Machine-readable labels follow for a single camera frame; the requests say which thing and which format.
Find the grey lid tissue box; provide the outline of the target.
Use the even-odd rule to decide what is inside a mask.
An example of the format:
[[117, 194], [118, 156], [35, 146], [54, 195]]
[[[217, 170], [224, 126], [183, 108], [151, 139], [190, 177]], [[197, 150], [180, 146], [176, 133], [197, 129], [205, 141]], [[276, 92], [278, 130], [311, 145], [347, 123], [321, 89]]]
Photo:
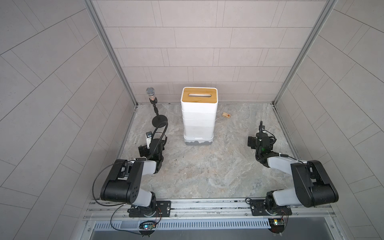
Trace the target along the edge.
[[183, 119], [185, 126], [213, 128], [215, 120]]
[[214, 137], [211, 137], [211, 138], [192, 138], [192, 139], [188, 139], [188, 138], [184, 138], [185, 142], [194, 142], [194, 141], [200, 141], [200, 142], [204, 142], [204, 141], [212, 141], [213, 142], [213, 138]]

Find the bamboo lid tissue box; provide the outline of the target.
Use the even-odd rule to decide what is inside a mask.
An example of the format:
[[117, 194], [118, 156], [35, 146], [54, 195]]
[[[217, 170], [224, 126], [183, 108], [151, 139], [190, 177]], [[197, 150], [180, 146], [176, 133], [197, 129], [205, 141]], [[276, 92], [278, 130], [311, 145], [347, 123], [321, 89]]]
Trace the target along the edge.
[[214, 136], [214, 127], [185, 126], [184, 135], [187, 139], [210, 139]]
[[216, 88], [185, 87], [181, 96], [184, 112], [214, 113], [218, 107], [218, 90]]
[[203, 112], [188, 112], [182, 111], [183, 118], [186, 120], [205, 120], [214, 121], [216, 119], [216, 112], [203, 113]]

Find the grey lid tissue box front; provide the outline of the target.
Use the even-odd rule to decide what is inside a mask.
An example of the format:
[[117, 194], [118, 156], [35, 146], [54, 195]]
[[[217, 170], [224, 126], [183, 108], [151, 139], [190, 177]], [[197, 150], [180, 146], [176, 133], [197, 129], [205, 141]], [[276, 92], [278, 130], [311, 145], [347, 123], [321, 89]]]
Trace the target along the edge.
[[215, 120], [183, 119], [185, 126], [213, 128]]

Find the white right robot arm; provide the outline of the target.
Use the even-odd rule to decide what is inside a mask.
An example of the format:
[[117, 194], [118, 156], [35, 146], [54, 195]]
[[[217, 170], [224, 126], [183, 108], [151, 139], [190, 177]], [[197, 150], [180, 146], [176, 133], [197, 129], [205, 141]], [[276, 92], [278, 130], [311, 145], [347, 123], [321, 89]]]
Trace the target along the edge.
[[264, 132], [249, 136], [247, 145], [256, 151], [255, 158], [263, 166], [293, 178], [294, 187], [267, 192], [264, 209], [270, 215], [284, 212], [289, 206], [316, 207], [339, 200], [339, 194], [331, 178], [319, 161], [299, 161], [293, 157], [273, 151], [274, 136]]

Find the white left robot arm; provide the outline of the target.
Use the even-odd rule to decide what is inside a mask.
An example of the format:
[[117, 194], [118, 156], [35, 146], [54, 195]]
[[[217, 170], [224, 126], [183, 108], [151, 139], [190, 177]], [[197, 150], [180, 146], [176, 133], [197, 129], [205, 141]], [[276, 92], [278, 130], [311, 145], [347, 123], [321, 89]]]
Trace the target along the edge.
[[140, 157], [133, 161], [117, 159], [101, 187], [103, 201], [129, 204], [130, 217], [152, 217], [157, 212], [156, 194], [141, 189], [142, 177], [159, 172], [166, 140], [154, 139], [150, 146], [138, 147]]

